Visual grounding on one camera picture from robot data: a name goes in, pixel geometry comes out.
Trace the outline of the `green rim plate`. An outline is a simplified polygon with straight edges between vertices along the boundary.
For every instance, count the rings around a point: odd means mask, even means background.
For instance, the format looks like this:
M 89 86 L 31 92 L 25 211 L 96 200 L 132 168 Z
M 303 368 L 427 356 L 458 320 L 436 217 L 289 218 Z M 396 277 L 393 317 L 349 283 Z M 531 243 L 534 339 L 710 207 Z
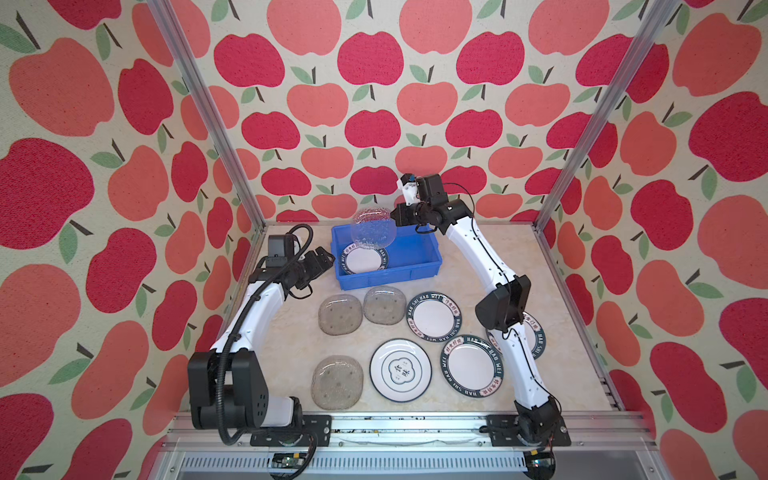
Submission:
M 350 244 L 341 255 L 341 269 L 348 275 L 383 270 L 388 265 L 389 255 L 385 249 L 369 249 Z
M 526 331 L 526 340 L 530 347 L 532 357 L 534 359 L 539 359 L 546 349 L 545 331 L 538 320 L 528 312 L 524 313 L 524 326 Z M 492 330 L 487 330 L 486 337 L 490 345 L 499 354 L 502 354 L 501 346 L 498 342 L 498 339 L 501 338 L 501 334 L 496 335 Z
M 501 355 L 475 335 L 458 335 L 447 341 L 440 352 L 440 368 L 447 383 L 470 398 L 493 395 L 504 379 Z
M 427 291 L 413 297 L 407 306 L 410 330 L 428 342 L 440 343 L 455 337 L 462 326 L 462 312 L 448 295 Z

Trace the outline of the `clear glass plate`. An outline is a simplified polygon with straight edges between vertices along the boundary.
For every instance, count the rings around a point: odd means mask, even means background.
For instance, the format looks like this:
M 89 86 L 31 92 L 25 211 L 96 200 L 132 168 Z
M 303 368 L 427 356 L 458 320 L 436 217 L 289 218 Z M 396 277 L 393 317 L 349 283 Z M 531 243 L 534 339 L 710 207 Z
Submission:
M 396 325 L 406 315 L 408 301 L 404 293 L 391 286 L 371 288 L 363 302 L 364 317 L 378 325 Z
M 363 385 L 364 372 L 357 360 L 332 355 L 323 359 L 314 370 L 312 400 L 324 410 L 346 410 L 359 401 Z
M 365 249 L 384 249 L 397 236 L 397 226 L 390 212 L 384 208 L 358 211 L 350 223 L 352 242 Z
M 353 333 L 361 326 L 362 320 L 362 303 L 353 295 L 333 295 L 324 300 L 318 309 L 319 328 L 330 336 Z

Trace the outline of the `clear glass plate front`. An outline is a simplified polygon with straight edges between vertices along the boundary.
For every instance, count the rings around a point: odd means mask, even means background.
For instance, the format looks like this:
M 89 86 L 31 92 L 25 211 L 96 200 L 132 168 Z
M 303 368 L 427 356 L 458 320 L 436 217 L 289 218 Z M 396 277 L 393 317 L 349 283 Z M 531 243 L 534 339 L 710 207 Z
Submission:
M 359 401 L 363 385 L 364 372 L 357 360 L 332 355 L 323 359 L 314 370 L 312 400 L 324 410 L 346 410 Z

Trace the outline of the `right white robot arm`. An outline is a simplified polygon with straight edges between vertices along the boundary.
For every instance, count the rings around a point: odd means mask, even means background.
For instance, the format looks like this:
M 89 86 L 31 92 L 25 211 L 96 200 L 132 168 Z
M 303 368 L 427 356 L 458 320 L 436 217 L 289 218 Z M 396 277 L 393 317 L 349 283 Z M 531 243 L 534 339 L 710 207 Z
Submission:
M 559 431 L 562 407 L 544 386 L 527 344 L 524 327 L 531 282 L 514 272 L 490 246 L 462 200 L 451 200 L 438 174 L 406 173 L 397 181 L 404 202 L 390 217 L 396 225 L 431 226 L 453 242 L 478 276 L 485 297 L 475 306 L 481 325 L 496 332 L 510 370 L 517 411 L 517 432 L 526 445 L 540 445 Z

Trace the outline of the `blue plastic bin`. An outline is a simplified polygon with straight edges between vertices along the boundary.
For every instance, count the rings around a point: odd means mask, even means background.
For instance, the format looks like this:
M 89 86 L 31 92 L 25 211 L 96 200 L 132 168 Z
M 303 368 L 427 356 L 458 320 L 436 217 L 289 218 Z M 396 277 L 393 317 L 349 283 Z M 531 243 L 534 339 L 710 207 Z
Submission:
M 352 242 L 350 225 L 331 229 L 331 248 L 336 257 L 335 275 L 342 290 L 355 290 L 436 276 L 442 266 L 436 236 L 417 233 L 414 227 L 399 227 L 394 242 L 384 248 L 389 255 L 386 269 L 348 275 L 341 269 L 343 250 Z

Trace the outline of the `white plate clover pattern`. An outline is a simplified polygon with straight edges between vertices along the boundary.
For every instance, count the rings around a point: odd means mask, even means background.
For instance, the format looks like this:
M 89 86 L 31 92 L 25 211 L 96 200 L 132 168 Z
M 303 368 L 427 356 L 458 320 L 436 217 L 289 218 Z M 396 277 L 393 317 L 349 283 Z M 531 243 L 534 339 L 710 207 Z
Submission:
M 374 389 L 395 403 L 415 401 L 432 380 L 432 365 L 417 343 L 397 338 L 384 342 L 373 353 L 369 375 Z

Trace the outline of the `green rim plate front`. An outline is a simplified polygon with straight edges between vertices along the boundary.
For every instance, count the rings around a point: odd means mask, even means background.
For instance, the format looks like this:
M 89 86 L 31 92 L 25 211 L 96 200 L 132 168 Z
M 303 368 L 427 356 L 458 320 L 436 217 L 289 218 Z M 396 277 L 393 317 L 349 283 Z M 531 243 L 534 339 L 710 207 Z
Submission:
M 493 395 L 504 379 L 501 355 L 475 335 L 458 335 L 447 341 L 440 352 L 440 368 L 447 383 L 470 398 Z

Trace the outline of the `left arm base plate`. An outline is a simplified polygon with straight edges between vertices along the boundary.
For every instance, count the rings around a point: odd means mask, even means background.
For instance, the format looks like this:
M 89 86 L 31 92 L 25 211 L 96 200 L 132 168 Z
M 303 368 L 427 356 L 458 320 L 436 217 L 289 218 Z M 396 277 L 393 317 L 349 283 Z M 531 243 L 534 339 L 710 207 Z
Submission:
M 332 429 L 331 415 L 304 415 L 300 426 L 262 428 L 251 434 L 254 447 L 308 447 L 315 440 L 318 447 L 327 447 Z

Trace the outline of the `aluminium front rail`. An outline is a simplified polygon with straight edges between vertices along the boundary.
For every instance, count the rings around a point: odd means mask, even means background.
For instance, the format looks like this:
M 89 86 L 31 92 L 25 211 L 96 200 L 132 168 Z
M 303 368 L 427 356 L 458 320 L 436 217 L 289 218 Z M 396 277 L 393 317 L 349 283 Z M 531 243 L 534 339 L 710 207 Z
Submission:
M 479 428 L 490 413 L 351 412 L 331 415 L 327 447 L 225 446 L 213 431 L 176 418 L 150 479 L 669 479 L 636 413 L 568 412 L 572 445 L 494 447 Z

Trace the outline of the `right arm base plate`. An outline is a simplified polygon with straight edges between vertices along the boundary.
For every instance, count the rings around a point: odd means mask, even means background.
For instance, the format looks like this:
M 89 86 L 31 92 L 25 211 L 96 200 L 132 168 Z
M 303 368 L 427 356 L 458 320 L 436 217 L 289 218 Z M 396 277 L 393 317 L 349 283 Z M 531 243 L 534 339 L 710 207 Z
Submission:
M 541 421 L 518 415 L 488 415 L 479 428 L 489 436 L 494 447 L 544 448 L 572 445 L 568 428 L 562 418 Z

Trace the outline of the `left aluminium frame post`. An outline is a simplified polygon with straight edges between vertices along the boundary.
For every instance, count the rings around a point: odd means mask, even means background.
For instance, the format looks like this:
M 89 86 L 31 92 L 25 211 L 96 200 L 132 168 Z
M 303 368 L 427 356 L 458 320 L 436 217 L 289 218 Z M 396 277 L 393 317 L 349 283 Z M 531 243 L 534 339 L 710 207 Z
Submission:
M 244 205 L 255 231 L 258 234 L 263 234 L 266 230 L 265 219 L 250 188 L 249 180 L 236 149 L 224 127 L 224 122 L 217 105 L 201 75 L 197 60 L 184 35 L 184 30 L 175 14 L 172 3 L 170 1 L 149 0 L 148 5 L 159 31 L 181 72 L 182 79 L 186 82 L 201 119 L 209 133 L 209 137 L 233 182 L 234 190 Z

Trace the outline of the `aluminium frame post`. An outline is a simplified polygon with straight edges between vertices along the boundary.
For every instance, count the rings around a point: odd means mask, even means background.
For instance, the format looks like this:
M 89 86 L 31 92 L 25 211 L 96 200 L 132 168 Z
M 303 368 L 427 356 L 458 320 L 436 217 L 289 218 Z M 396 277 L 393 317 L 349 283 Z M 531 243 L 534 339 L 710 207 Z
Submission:
M 568 156 L 561 174 L 545 199 L 533 225 L 535 233 L 539 234 L 544 231 L 553 212 L 561 203 L 562 197 L 575 178 L 580 165 L 586 160 L 589 151 L 603 131 L 615 107 L 627 93 L 631 81 L 651 51 L 658 36 L 680 5 L 681 1 L 658 0 L 650 6 L 637 34 L 628 47 L 627 53 L 620 61 L 615 75 L 606 87 L 605 93 L 600 97 L 597 108 L 587 123 L 577 146 Z
M 265 219 L 250 188 L 249 180 L 236 149 L 224 127 L 224 122 L 217 105 L 201 75 L 197 60 L 184 35 L 184 30 L 175 14 L 172 3 L 170 1 L 149 0 L 148 5 L 159 31 L 181 72 L 182 79 L 186 82 L 201 119 L 209 133 L 209 137 L 233 182 L 234 190 L 244 205 L 255 231 L 258 234 L 263 234 L 266 230 Z

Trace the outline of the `right aluminium frame post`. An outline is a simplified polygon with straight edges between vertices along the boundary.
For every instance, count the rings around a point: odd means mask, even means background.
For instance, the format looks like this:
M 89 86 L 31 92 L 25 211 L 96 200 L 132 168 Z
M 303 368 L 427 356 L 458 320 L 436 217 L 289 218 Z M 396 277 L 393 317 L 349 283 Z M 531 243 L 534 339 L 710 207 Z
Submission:
M 615 107 L 627 93 L 631 81 L 651 51 L 658 36 L 680 5 L 681 1 L 658 0 L 650 6 L 637 34 L 628 47 L 627 53 L 620 61 L 615 75 L 606 87 L 605 93 L 600 97 L 597 108 L 587 123 L 577 146 L 568 156 L 561 174 L 545 199 L 533 225 L 535 233 L 539 234 L 544 231 L 553 212 L 561 203 L 562 197 L 575 178 L 580 165 L 586 160 L 589 151 L 603 131 Z

